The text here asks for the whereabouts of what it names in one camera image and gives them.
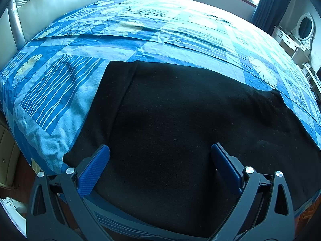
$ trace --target mirror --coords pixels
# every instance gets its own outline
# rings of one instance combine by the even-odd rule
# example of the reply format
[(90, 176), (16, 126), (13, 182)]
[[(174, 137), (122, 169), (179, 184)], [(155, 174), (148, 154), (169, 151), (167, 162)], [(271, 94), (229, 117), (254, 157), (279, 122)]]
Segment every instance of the mirror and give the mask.
[(308, 50), (311, 50), (311, 42), (315, 30), (314, 20), (310, 13), (302, 15), (291, 33), (302, 43)]
[(312, 30), (312, 20), (305, 17), (299, 27), (299, 36), (301, 39), (306, 39)]

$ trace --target blue bed sheet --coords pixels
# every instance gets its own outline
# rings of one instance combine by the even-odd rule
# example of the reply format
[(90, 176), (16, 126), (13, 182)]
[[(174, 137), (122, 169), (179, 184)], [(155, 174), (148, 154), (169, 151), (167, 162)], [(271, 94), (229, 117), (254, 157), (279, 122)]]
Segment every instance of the blue bed sheet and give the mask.
[(308, 82), (262, 30), (191, 0), (102, 0), (54, 21), (0, 73), (3, 111), (30, 164), (49, 174), (64, 170), (63, 155), (112, 60), (207, 68), (278, 89), (321, 147), (321, 114)]

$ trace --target wooden floor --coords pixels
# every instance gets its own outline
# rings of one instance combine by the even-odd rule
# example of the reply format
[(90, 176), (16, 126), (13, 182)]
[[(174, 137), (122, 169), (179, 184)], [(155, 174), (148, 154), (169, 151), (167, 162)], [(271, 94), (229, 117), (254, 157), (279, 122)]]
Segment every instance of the wooden floor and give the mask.
[[(20, 154), (20, 157), (17, 163), (15, 177), (14, 177), (15, 188), (13, 190), (6, 190), (3, 188), (0, 188), (0, 198), (4, 199), (6, 197), (10, 197), (12, 199), (15, 199), (17, 201), (20, 201), (28, 205), (29, 195), (33, 187), (33, 182), (35, 180), (35, 177), (36, 177), (36, 173), (30, 167), (25, 157), (22, 154)], [(67, 219), (67, 222), (70, 225), (70, 228), (77, 229), (78, 225), (75, 219), (73, 218), (73, 215), (70, 212), (68, 205), (61, 200), (59, 201), (60, 201), (60, 205), (63, 210), (63, 213), (65, 214), (65, 217)], [(321, 204), (321, 196), (317, 199), (317, 201), (314, 204), (312, 204), (307, 210), (305, 210), (300, 216), (298, 216), (295, 219), (296, 235), (309, 222), (309, 220), (311, 219), (311, 217), (313, 216), (314, 212), (316, 211), (316, 209), (320, 204)], [(114, 234), (115, 237), (118, 235), (117, 233), (114, 233), (112, 231), (108, 231), (108, 233), (111, 235)], [(116, 239), (125, 240), (126, 238), (122, 236), (122, 238), (116, 238)]]

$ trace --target blue gripper pad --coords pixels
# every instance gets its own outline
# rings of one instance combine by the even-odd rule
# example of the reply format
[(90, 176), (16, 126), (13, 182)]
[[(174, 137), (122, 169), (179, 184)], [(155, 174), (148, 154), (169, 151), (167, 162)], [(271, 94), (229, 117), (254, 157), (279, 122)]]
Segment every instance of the blue gripper pad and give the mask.
[(81, 198), (89, 195), (96, 185), (100, 175), (105, 169), (110, 157), (109, 148), (103, 145), (96, 152), (87, 167), (78, 178), (78, 193)]
[(228, 155), (219, 143), (212, 145), (211, 158), (231, 193), (241, 194), (244, 169), (241, 162), (236, 157)]

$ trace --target white leather headboard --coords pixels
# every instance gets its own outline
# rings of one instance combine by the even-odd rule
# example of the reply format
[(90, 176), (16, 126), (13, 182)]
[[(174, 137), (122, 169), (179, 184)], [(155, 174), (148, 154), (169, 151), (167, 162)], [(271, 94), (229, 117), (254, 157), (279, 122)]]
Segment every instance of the white leather headboard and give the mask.
[(0, 18), (0, 70), (37, 33), (64, 14), (99, 0), (11, 0)]

